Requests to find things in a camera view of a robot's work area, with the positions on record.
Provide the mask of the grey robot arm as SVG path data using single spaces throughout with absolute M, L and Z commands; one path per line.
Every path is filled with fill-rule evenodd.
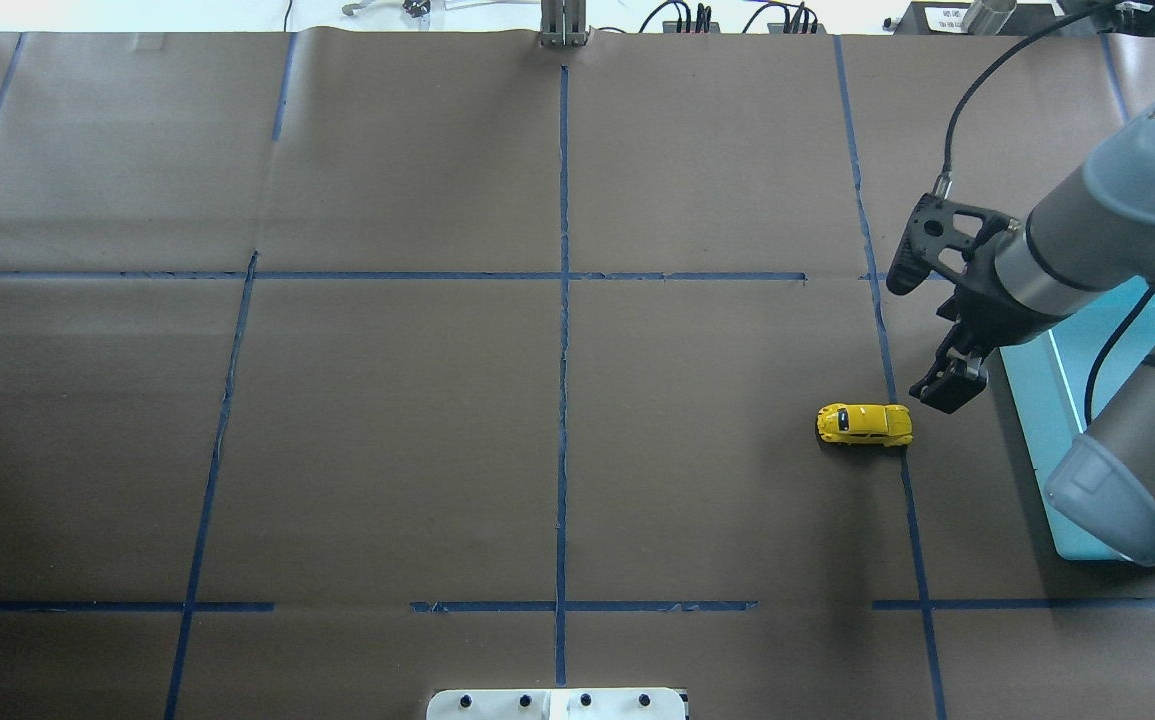
M 948 186 L 917 200 L 885 279 L 953 285 L 911 396 L 955 413 L 1003 352 L 1058 550 L 1155 566 L 1155 101 L 1024 217 Z

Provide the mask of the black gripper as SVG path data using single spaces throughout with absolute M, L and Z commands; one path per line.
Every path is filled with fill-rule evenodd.
M 1040 313 L 1016 300 L 1003 285 L 996 259 L 1012 237 L 998 233 L 984 243 L 939 316 L 952 320 L 947 340 L 937 348 L 929 372 L 914 383 L 909 395 L 942 414 L 957 413 L 988 388 L 983 357 L 1005 346 L 1024 346 L 1061 322 L 1061 316 Z

